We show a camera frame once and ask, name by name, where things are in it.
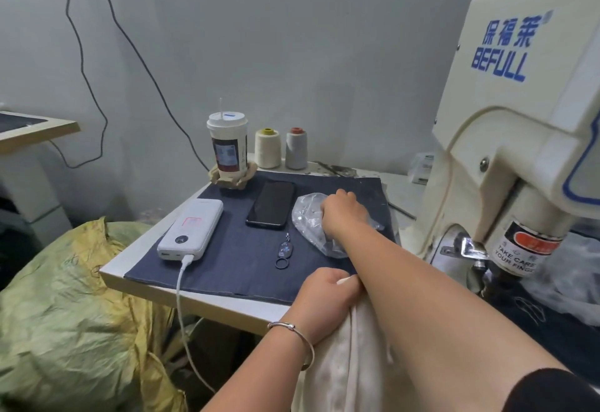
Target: hand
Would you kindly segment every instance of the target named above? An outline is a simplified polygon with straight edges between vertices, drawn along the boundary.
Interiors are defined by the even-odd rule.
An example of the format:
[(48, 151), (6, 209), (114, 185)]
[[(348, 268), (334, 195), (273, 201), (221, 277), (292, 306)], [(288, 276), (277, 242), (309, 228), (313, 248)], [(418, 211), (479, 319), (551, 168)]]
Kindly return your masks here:
[(343, 189), (328, 196), (321, 204), (321, 211), (323, 231), (337, 241), (341, 241), (341, 233), (345, 228), (353, 222), (367, 224), (369, 217), (367, 209), (356, 201), (356, 194), (346, 193)]
[[(332, 333), (344, 321), (361, 294), (358, 276), (333, 268), (319, 268), (300, 287), (292, 307), (281, 319), (296, 325), (312, 345)], [(336, 284), (348, 278), (342, 284)]]

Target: industrial sewing machine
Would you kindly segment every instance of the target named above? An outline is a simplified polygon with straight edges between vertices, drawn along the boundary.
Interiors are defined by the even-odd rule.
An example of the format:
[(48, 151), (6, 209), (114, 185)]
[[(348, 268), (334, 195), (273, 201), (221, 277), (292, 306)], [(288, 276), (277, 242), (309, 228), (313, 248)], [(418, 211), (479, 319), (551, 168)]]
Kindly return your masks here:
[(484, 297), (600, 219), (600, 0), (472, 0), (403, 247), (470, 261)]

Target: black smartphone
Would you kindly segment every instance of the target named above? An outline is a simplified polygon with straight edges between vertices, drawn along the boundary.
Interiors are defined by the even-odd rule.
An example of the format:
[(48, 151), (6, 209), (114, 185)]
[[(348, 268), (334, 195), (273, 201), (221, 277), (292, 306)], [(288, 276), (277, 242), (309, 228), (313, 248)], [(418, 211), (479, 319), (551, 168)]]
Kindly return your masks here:
[(289, 181), (267, 181), (248, 213), (248, 226), (283, 229), (286, 226), (296, 186)]

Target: blue stripe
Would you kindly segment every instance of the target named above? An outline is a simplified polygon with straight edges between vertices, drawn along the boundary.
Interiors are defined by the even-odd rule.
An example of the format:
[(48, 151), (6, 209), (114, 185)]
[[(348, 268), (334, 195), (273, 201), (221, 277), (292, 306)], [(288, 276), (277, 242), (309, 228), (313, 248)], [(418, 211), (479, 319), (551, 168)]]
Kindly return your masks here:
[(582, 204), (600, 205), (600, 199), (595, 199), (593, 197), (578, 196), (570, 188), (571, 180), (573, 179), (573, 176), (577, 172), (577, 169), (579, 169), (579, 167), (581, 166), (581, 163), (583, 163), (583, 160), (586, 158), (586, 156), (589, 154), (589, 152), (592, 150), (592, 147), (596, 143), (596, 140), (598, 138), (598, 121), (599, 120), (600, 120), (600, 112), (598, 113), (598, 115), (596, 115), (596, 118), (592, 121), (592, 126), (591, 126), (592, 139), (590, 140), (589, 145), (587, 146), (586, 150), (581, 155), (581, 158), (579, 158), (579, 161), (577, 161), (577, 164), (575, 164), (575, 167), (573, 168), (573, 170), (571, 171), (569, 176), (566, 178), (565, 183), (563, 183), (563, 193), (565, 194), (565, 196), (567, 196), (569, 199), (571, 199), (575, 202), (580, 202)]

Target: forearm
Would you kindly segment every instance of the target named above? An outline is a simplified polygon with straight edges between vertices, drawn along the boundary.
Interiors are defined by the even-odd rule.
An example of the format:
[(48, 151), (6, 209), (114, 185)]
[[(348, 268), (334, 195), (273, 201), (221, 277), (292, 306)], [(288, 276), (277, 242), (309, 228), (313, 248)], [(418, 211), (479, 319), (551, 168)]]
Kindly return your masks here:
[(298, 335), (274, 327), (203, 412), (288, 412), (305, 355)]
[(512, 387), (563, 366), (488, 303), (362, 224), (338, 237), (432, 409), (501, 410)]

